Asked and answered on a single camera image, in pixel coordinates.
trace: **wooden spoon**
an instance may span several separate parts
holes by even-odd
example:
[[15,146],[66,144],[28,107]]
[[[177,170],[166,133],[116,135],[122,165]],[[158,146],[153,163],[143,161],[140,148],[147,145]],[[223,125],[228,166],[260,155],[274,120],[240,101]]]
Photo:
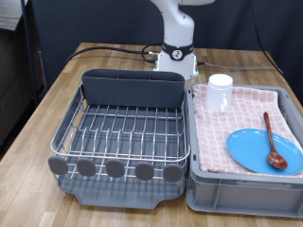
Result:
[[271,152],[269,155],[267,155],[267,161],[269,162],[270,165],[272,165],[275,168],[278,169],[287,168],[288,164],[286,160],[281,155],[279,155],[278,152],[276,152],[271,124],[269,122],[269,116],[266,112],[264,113],[264,119],[266,123],[269,141],[271,143]]

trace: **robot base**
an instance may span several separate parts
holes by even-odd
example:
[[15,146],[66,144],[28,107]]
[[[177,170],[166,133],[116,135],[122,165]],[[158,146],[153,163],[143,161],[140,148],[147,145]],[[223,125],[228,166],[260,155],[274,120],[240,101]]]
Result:
[[196,56],[193,53],[184,57],[182,61],[173,61],[169,54],[161,51],[153,70],[174,72],[181,74],[185,79],[191,79],[199,75],[196,64]]

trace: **white mug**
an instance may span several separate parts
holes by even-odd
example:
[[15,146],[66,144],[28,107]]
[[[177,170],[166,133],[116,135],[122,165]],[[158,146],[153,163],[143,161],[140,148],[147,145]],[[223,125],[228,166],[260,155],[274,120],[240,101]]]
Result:
[[226,112],[231,107],[233,79],[225,74],[215,74],[209,78],[206,106],[210,110]]

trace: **dish rack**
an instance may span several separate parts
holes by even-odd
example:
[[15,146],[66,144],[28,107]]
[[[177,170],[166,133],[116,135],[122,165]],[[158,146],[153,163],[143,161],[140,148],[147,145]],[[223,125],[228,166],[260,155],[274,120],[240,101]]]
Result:
[[[180,196],[190,154],[183,78],[91,70],[82,80],[51,141],[55,156],[48,163],[59,187],[100,206],[152,209]],[[120,94],[107,91],[120,82]],[[161,100],[151,97],[155,91]],[[176,97],[178,103],[169,101]]]

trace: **checkered towel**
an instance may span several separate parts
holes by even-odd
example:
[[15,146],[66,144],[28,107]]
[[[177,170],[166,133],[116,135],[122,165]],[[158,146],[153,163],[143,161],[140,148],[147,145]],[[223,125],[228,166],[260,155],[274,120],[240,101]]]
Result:
[[[234,131],[266,130],[264,112],[269,114],[272,131],[287,138],[302,151],[277,106],[276,92],[234,87],[232,107],[226,113],[221,113],[206,107],[206,91],[207,86],[203,84],[193,87],[199,166],[203,172],[270,176],[243,167],[231,157],[226,147],[227,137]],[[287,177],[303,178],[303,172]]]

